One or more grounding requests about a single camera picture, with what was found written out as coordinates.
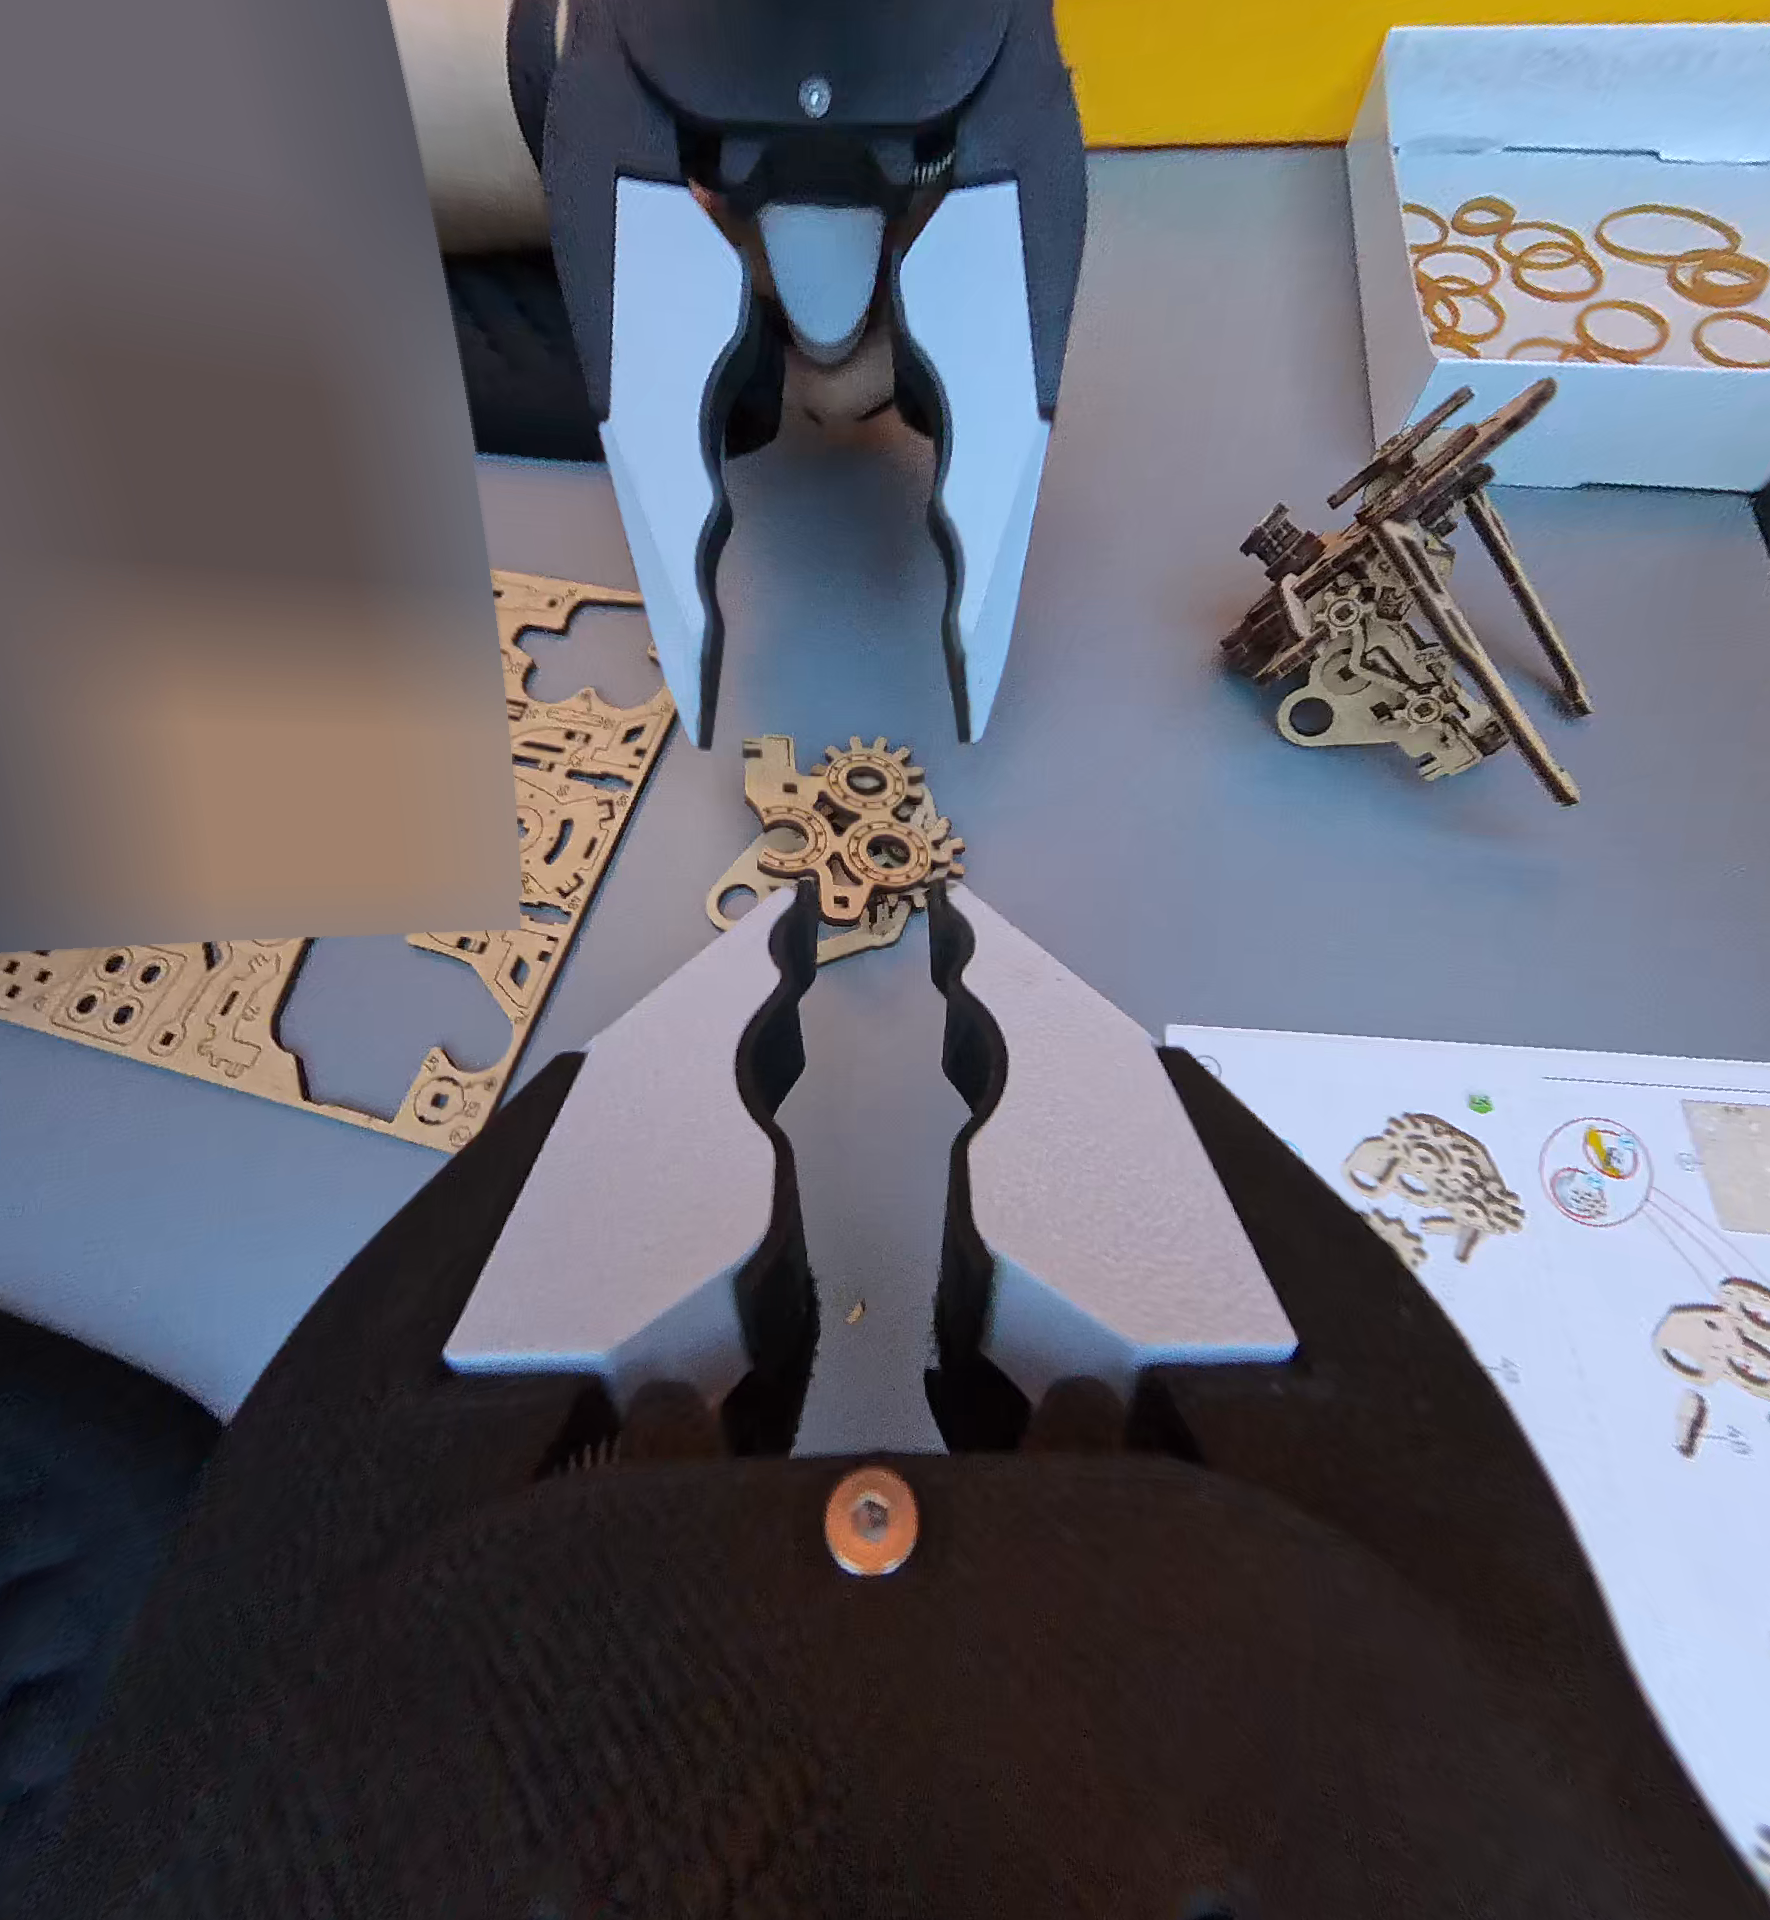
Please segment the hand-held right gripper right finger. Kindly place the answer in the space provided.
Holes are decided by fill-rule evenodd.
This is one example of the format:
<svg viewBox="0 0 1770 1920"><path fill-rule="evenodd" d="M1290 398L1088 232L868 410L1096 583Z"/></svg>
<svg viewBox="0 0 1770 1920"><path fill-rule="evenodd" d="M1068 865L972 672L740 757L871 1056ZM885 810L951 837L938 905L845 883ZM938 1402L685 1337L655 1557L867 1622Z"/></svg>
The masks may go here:
<svg viewBox="0 0 1770 1920"><path fill-rule="evenodd" d="M936 1362L948 1452L1016 1450L1047 1395L1299 1349L1150 1033L964 884L928 905L948 1153Z"/></svg>

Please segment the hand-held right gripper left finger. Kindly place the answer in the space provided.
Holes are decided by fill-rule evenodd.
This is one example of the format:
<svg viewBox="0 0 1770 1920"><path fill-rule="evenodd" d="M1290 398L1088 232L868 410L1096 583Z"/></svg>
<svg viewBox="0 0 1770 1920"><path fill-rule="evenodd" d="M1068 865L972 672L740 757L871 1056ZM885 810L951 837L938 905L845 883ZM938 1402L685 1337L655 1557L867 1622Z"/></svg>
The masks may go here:
<svg viewBox="0 0 1770 1920"><path fill-rule="evenodd" d="M442 1358L690 1388L788 1456L817 1345L793 1145L817 888L783 884L589 1043Z"/></svg>

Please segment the person's left forearm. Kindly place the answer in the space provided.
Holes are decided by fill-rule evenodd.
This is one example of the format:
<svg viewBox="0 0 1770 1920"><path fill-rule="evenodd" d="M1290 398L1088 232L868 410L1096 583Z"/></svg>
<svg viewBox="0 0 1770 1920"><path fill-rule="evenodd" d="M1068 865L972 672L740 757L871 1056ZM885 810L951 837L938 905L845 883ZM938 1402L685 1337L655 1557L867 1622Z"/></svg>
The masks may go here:
<svg viewBox="0 0 1770 1920"><path fill-rule="evenodd" d="M512 3L390 3L442 255L529 252L547 241L538 168L507 67Z"/></svg>

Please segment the partly built wooden model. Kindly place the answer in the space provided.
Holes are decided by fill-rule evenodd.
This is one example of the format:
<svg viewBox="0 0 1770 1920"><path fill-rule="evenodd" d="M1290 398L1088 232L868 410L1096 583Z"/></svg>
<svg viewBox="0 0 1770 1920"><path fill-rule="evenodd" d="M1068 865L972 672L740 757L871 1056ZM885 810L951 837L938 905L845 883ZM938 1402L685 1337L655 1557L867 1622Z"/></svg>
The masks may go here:
<svg viewBox="0 0 1770 1920"><path fill-rule="evenodd" d="M1315 534L1275 507L1242 541L1266 589L1223 639L1223 656L1254 684L1287 684L1275 721L1289 743L1395 746L1424 780L1461 774L1513 746L1555 803L1580 802L1452 591L1449 537L1465 525L1538 639L1565 709L1593 712L1581 672L1490 499L1496 448L1538 420L1555 392L1546 375L1485 420L1463 421L1474 396L1459 387L1330 493L1331 509L1353 506L1345 525Z"/></svg>

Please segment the pile of rubber bands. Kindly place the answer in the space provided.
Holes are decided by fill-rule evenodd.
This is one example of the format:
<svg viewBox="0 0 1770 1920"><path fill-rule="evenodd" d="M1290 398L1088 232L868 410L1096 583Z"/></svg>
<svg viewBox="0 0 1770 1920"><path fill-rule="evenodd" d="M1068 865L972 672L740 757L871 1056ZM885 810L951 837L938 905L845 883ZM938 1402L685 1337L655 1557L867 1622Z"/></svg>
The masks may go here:
<svg viewBox="0 0 1770 1920"><path fill-rule="evenodd" d="M1472 195L1401 203L1407 268L1437 357L1770 374L1770 245L1690 205L1591 221Z"/></svg>

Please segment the yellow bin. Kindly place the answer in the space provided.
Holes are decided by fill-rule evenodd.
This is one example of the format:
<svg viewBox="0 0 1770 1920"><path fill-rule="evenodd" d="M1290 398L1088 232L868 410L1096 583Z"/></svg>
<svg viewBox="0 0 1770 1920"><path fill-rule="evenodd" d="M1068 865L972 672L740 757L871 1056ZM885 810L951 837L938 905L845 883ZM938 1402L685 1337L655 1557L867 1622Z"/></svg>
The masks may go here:
<svg viewBox="0 0 1770 1920"><path fill-rule="evenodd" d="M1770 3L1058 3L1096 151L1327 147L1395 26L1770 22Z"/></svg>

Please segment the white instruction booklet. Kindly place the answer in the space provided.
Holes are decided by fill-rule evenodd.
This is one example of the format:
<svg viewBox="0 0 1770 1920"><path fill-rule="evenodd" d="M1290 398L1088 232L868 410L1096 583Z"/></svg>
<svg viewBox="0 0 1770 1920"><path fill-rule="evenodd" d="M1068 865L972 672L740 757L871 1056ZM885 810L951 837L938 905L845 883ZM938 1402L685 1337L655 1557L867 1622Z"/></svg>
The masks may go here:
<svg viewBox="0 0 1770 1920"><path fill-rule="evenodd" d="M1447 1311L1770 1893L1770 1062L1169 1026Z"/></svg>

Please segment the laser-cut wooden parts sheet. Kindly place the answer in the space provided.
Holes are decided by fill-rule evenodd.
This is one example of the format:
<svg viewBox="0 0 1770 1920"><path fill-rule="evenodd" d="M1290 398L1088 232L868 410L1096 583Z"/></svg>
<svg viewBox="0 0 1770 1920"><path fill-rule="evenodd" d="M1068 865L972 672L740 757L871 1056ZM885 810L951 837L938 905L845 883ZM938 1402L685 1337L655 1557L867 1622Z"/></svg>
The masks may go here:
<svg viewBox="0 0 1770 1920"><path fill-rule="evenodd" d="M639 612L638 593L513 570L494 570L491 584L519 914L507 931L410 933L408 945L460 967L491 996L509 1023L498 1062L464 1069L430 1045L391 1114L323 1103L276 1033L310 940L0 951L0 1022L440 1153L468 1143L512 1083L676 720L666 686L630 708L592 686L557 701L529 686L527 636L563 638L585 609Z"/></svg>

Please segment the white cardboard box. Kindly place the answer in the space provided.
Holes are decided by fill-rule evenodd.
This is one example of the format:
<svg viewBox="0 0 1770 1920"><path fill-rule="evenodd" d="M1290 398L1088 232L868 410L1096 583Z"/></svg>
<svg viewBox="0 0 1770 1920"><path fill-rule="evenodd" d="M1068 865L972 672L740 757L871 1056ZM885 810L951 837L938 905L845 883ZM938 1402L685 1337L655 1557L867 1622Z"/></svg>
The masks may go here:
<svg viewBox="0 0 1770 1920"><path fill-rule="evenodd" d="M1549 375L1504 484L1749 493L1770 478L1770 374L1453 360L1433 352L1401 203L1472 195L1591 221L1700 208L1770 245L1770 22L1399 26L1345 151L1368 396L1378 438L1458 387L1495 410Z"/></svg>

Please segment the black padded cushion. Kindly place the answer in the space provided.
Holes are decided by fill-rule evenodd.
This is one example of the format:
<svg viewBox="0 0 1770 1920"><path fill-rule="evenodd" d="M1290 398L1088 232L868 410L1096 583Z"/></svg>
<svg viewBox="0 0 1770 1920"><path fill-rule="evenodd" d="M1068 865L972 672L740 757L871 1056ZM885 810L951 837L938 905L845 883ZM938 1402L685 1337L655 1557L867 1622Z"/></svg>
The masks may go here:
<svg viewBox="0 0 1770 1920"><path fill-rule="evenodd" d="M568 314L548 251L442 255L478 454L601 463Z"/></svg>

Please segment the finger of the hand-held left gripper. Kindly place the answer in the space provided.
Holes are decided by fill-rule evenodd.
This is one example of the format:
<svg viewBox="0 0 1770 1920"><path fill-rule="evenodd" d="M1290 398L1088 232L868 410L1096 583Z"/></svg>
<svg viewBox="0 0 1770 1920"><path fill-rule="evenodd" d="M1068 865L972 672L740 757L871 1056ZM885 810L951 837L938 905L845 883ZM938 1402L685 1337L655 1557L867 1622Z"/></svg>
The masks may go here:
<svg viewBox="0 0 1770 1920"><path fill-rule="evenodd" d="M892 263L895 345L931 416L930 524L960 742L983 738L1013 638L1050 421L1013 180L955 185Z"/></svg>
<svg viewBox="0 0 1770 1920"><path fill-rule="evenodd" d="M659 662L699 750L722 665L726 420L752 335L748 268L699 197L683 184L617 180L601 440Z"/></svg>

